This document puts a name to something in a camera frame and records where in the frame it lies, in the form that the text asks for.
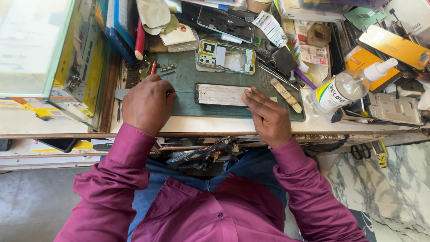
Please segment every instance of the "desk clutter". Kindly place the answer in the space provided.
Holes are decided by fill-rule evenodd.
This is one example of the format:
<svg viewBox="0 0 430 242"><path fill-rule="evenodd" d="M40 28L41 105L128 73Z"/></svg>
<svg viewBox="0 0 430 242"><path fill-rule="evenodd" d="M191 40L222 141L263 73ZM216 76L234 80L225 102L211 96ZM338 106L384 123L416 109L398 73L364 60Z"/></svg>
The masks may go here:
<svg viewBox="0 0 430 242"><path fill-rule="evenodd" d="M430 120L430 24L420 17L430 13L427 1L83 2L72 4L63 26L50 97L2 97L1 110L89 122L115 53L123 59L117 121L122 98L153 73L177 92L173 115L250 118L241 96L255 86L292 121L325 115L332 123L420 127ZM313 91L302 98L304 88Z"/></svg>

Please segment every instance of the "white box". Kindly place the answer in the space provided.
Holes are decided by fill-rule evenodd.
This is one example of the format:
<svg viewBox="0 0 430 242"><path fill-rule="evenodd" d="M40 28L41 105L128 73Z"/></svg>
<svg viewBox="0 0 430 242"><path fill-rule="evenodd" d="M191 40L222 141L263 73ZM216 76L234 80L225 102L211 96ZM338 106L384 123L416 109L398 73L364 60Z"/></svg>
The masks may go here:
<svg viewBox="0 0 430 242"><path fill-rule="evenodd" d="M390 13L390 10L394 9L394 14L407 31L412 31L426 44L430 44L430 3L427 0L390 0L382 6L389 20L397 21Z"/></svg>
<svg viewBox="0 0 430 242"><path fill-rule="evenodd" d="M298 0L277 0L277 2L279 12L283 19L299 19L321 22L336 22L346 20L342 14L302 9L298 3Z"/></svg>

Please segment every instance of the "glass panel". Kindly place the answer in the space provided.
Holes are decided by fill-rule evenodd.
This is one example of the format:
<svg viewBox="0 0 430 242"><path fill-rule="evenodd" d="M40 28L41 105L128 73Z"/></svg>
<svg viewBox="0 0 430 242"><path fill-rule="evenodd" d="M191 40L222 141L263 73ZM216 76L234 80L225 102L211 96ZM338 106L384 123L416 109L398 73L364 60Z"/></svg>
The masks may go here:
<svg viewBox="0 0 430 242"><path fill-rule="evenodd" d="M74 2L0 0L0 96L50 96Z"/></svg>

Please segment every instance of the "spray bottle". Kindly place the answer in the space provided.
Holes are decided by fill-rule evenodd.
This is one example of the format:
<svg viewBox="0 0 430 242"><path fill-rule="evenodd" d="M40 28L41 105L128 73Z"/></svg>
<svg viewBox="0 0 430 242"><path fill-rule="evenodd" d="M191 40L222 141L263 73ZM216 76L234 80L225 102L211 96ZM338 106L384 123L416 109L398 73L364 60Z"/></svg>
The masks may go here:
<svg viewBox="0 0 430 242"><path fill-rule="evenodd" d="M306 96L305 102L313 109L315 116L329 115L339 107L363 98L369 92L369 85L387 75L387 71L398 64L391 58L377 62L362 71L345 70Z"/></svg>

